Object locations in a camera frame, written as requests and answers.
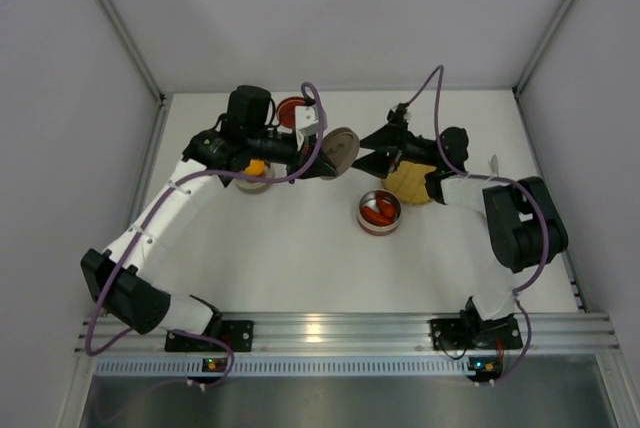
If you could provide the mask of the taupe steel lunch bowl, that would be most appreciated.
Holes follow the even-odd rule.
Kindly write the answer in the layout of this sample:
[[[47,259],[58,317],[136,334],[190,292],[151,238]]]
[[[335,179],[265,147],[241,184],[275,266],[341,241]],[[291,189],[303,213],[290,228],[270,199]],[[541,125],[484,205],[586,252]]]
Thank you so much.
[[[250,180],[244,178],[236,178],[234,183],[236,187],[245,193],[260,193],[270,186],[270,180],[275,177],[274,169],[270,163],[265,162],[265,173],[262,177],[250,177]]]

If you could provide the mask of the taupe round lid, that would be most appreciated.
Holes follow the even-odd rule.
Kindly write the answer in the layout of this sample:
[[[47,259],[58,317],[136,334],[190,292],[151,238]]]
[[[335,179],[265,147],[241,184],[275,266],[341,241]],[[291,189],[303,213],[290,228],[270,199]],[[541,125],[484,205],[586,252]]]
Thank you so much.
[[[333,163],[337,173],[322,176],[323,180],[332,180],[343,175],[358,156],[360,140],[350,128],[340,127],[332,130],[323,138],[322,150]]]

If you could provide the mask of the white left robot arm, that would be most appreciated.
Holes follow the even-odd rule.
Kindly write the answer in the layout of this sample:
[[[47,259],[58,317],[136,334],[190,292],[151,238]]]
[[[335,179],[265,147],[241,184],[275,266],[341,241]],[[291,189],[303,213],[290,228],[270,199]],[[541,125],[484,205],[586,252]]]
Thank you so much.
[[[139,217],[105,249],[88,250],[80,266],[97,307],[129,330],[156,328],[214,336],[219,311],[193,296],[158,286],[171,247],[199,213],[234,179],[249,180],[253,160],[286,167],[281,182],[334,177],[336,166],[322,151],[326,113],[314,85],[301,87],[303,103],[291,133],[272,124],[273,97],[241,85],[231,92],[216,124],[191,138],[173,173]]]

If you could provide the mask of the red sausage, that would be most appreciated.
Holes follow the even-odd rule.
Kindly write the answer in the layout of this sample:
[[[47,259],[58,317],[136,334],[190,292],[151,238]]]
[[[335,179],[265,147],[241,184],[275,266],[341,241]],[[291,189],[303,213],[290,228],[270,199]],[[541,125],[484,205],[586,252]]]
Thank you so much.
[[[360,208],[361,217],[369,224],[378,227],[389,226],[394,223],[394,220],[386,218],[380,212],[372,209],[369,206],[363,206]]]

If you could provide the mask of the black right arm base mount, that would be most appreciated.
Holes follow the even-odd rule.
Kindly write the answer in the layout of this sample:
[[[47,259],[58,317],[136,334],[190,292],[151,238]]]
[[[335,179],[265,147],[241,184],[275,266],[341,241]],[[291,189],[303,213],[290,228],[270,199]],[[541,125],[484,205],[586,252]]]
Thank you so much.
[[[477,322],[457,318],[435,318],[428,322],[436,350],[496,350],[501,342],[504,350],[524,346],[517,320],[513,317],[498,321]]]

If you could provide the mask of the red chicken wing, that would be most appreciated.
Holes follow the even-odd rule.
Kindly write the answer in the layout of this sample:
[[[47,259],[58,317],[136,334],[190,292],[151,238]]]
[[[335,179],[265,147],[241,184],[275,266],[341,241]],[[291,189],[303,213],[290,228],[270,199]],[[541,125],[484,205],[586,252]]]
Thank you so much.
[[[378,211],[384,215],[386,218],[394,220],[397,215],[396,207],[393,203],[388,201],[384,197],[378,197],[376,199],[376,206]]]

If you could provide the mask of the orange fruit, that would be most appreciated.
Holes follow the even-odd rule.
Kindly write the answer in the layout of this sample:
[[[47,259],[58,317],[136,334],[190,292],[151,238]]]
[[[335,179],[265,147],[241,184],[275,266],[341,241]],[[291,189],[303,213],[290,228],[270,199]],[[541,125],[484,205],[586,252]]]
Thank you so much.
[[[261,160],[251,160],[244,173],[250,177],[262,177],[265,173],[265,163]]]

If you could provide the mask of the steel food tongs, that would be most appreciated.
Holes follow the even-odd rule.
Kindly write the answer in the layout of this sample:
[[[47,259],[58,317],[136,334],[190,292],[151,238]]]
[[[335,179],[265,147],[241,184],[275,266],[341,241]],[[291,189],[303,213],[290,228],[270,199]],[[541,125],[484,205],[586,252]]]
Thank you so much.
[[[499,160],[496,155],[492,155],[489,159],[489,169],[493,176],[499,175]]]

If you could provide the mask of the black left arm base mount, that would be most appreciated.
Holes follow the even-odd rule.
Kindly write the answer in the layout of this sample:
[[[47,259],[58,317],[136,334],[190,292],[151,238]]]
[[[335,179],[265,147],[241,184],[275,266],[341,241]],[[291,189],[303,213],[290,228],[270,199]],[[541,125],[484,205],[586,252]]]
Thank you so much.
[[[254,323],[251,320],[214,319],[197,338],[175,332],[169,332],[165,338],[164,350],[170,353],[224,352],[219,344],[204,340],[204,337],[217,340],[234,352],[251,352]]]

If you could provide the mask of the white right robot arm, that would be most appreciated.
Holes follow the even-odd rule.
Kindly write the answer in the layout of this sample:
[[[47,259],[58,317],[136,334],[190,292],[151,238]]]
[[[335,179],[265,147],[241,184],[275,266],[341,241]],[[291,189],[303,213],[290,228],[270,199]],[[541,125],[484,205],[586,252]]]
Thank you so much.
[[[369,153],[353,168],[383,179],[403,162],[430,166],[432,172],[424,177],[427,195],[439,204],[469,209],[486,223],[493,260],[460,311],[458,334],[439,338],[440,348],[449,349],[455,341],[467,349],[489,349],[499,341],[522,347],[514,318],[519,296],[568,247],[566,228],[544,181],[465,172],[469,139],[459,127],[430,140],[413,134],[405,121],[388,121],[360,145]]]

